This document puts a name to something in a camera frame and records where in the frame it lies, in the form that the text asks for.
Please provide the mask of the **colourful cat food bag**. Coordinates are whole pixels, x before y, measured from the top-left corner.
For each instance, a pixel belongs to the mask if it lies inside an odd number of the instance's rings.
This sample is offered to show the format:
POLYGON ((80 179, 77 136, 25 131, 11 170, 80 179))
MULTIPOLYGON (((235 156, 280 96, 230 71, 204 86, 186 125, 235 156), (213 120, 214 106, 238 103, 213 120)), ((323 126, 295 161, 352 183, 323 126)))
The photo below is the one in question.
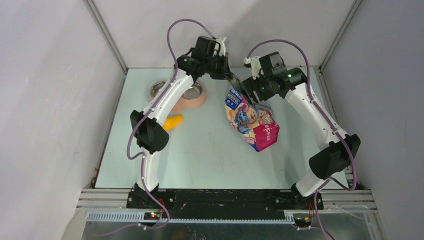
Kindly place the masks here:
POLYGON ((252 105, 230 87, 224 100, 225 113, 230 126, 257 152, 278 141, 280 126, 268 105, 252 105))

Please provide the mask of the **pink double pet bowl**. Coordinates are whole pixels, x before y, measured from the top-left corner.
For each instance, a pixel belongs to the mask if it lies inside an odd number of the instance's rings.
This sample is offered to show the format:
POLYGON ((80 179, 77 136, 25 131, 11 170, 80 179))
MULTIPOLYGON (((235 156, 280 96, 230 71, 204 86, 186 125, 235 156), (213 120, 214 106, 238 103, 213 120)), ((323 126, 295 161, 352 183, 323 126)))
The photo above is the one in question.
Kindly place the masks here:
MULTIPOLYGON (((166 81, 159 81, 151 86, 149 90, 150 100, 158 94, 165 83, 166 81)), ((187 108, 198 108, 206 102, 206 98, 207 91, 203 86, 203 83, 197 81, 182 94, 171 112, 179 113, 187 108)))

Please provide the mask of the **yellow plastic scoop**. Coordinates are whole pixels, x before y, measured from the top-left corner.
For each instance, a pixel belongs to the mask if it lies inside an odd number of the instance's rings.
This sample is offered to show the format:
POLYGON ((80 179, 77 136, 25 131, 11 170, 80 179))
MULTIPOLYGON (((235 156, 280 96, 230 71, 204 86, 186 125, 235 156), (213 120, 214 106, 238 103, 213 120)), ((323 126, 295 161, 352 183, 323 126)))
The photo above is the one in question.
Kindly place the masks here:
POLYGON ((163 124, 163 129, 165 131, 170 131, 175 127, 179 126, 184 120, 184 116, 182 114, 175 114, 168 116, 163 124))

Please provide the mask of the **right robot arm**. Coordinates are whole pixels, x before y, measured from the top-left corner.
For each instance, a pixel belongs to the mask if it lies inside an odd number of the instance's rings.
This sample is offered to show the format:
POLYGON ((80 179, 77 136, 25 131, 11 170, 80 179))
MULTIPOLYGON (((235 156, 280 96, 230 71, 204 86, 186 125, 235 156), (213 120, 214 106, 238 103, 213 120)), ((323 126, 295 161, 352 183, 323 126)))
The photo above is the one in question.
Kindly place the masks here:
POLYGON ((361 140, 337 124, 316 97, 308 76, 298 67, 287 68, 279 52, 246 57, 244 66, 251 69, 251 77, 242 82, 248 102, 258 104, 280 96, 297 111, 316 141, 319 152, 309 159, 309 170, 290 196, 295 208, 304 209, 310 195, 352 163, 361 140))

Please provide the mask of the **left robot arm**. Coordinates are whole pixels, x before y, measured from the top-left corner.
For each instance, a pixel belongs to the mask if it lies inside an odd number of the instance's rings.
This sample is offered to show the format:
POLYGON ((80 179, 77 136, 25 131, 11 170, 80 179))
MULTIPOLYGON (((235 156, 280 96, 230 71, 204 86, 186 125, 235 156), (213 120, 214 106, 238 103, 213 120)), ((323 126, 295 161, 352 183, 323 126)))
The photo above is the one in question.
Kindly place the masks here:
POLYGON ((163 126, 184 92, 203 75, 209 75, 213 80, 228 81, 239 93, 246 90, 242 80, 230 70, 227 40, 225 36, 200 36, 188 53, 176 57, 172 52, 174 65, 171 77, 142 111, 134 110, 130 115, 132 132, 126 153, 130 153, 132 139, 136 139, 141 152, 128 158, 141 157, 140 177, 134 190, 141 191, 138 201, 145 208, 153 208, 158 202, 158 194, 154 190, 159 186, 159 158, 170 138, 163 126))

